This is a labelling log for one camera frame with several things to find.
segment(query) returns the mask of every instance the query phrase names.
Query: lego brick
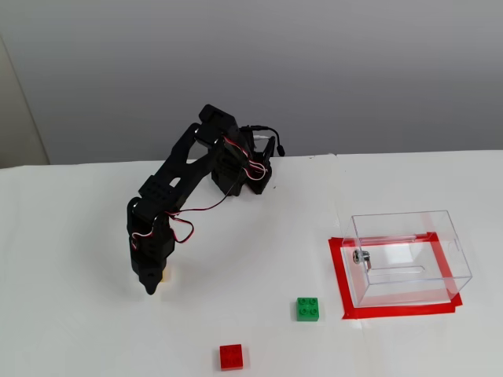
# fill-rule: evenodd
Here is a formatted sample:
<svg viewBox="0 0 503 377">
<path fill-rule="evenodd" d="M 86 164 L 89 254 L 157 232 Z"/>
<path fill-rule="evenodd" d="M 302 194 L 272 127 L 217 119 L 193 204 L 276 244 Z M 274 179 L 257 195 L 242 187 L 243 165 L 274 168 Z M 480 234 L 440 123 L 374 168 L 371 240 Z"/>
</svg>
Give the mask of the lego brick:
<svg viewBox="0 0 503 377">
<path fill-rule="evenodd" d="M 315 297 L 299 297 L 297 299 L 297 320 L 317 321 L 320 318 L 318 299 Z"/>
<path fill-rule="evenodd" d="M 243 350 L 241 344 L 220 346 L 220 368 L 223 371 L 243 369 Z"/>
</svg>

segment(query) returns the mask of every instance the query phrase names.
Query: red lego brick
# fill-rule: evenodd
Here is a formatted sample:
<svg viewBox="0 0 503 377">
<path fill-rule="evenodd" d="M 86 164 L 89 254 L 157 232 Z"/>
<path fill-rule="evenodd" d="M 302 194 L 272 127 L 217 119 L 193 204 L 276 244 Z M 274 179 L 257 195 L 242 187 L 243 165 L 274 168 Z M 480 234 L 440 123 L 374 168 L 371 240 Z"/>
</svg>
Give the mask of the red lego brick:
<svg viewBox="0 0 503 377">
<path fill-rule="evenodd" d="M 243 350 L 241 344 L 220 346 L 220 368 L 223 371 L 243 369 Z"/>
</svg>

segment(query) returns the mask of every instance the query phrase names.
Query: red tape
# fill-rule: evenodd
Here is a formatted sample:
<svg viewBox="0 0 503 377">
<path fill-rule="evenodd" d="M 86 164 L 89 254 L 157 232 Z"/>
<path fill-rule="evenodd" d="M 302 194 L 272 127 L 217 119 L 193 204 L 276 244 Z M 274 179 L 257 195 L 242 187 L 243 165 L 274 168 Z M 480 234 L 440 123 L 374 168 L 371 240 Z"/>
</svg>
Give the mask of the red tape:
<svg viewBox="0 0 503 377">
<path fill-rule="evenodd" d="M 436 233 L 429 232 L 424 238 L 424 242 L 430 242 L 433 248 L 433 253 L 439 264 L 440 272 L 443 277 L 452 277 L 452 273 L 447 263 L 446 256 L 443 253 L 439 238 Z M 407 316 L 424 316 L 428 314 L 443 314 L 454 313 L 456 306 L 463 305 L 459 293 L 454 293 L 450 289 L 450 282 L 447 281 L 446 289 L 449 293 L 450 302 L 442 304 L 428 305 L 410 305 L 410 306 L 380 306 L 369 308 L 355 308 L 351 300 L 349 291 L 349 283 L 347 281 L 346 271 L 344 269 L 343 256 L 341 247 L 343 244 L 342 238 L 332 238 L 329 240 L 330 252 L 332 253 L 333 265 L 336 269 L 337 283 L 339 284 L 340 297 L 343 300 L 344 316 L 343 320 L 361 320 L 365 318 L 379 317 L 407 317 Z"/>
</svg>

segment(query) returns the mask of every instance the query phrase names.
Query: green lego brick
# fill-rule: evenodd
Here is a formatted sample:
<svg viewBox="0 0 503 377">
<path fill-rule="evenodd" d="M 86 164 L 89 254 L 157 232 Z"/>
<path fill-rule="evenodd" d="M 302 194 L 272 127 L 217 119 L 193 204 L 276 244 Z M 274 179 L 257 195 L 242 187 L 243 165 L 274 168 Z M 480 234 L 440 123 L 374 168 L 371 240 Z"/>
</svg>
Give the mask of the green lego brick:
<svg viewBox="0 0 503 377">
<path fill-rule="evenodd" d="M 320 318 L 318 299 L 315 297 L 299 297 L 297 299 L 297 320 L 317 321 Z"/>
</svg>

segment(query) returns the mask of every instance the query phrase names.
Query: black cable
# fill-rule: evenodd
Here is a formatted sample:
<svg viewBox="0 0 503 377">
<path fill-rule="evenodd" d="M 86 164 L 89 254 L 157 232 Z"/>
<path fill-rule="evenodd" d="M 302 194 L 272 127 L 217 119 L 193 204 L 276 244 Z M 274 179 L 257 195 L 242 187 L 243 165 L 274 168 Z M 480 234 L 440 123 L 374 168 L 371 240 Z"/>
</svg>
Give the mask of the black cable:
<svg viewBox="0 0 503 377">
<path fill-rule="evenodd" d="M 252 131 L 272 131 L 276 134 L 276 138 L 277 138 L 277 154 L 280 155 L 281 157 L 283 157 L 285 155 L 285 149 L 283 148 L 283 145 L 281 145 L 281 142 L 280 142 L 280 134 L 272 127 L 268 127 L 268 126 L 247 126 L 247 127 L 241 127 L 241 128 L 244 128 L 244 129 L 249 129 L 249 130 L 252 130 Z"/>
</svg>

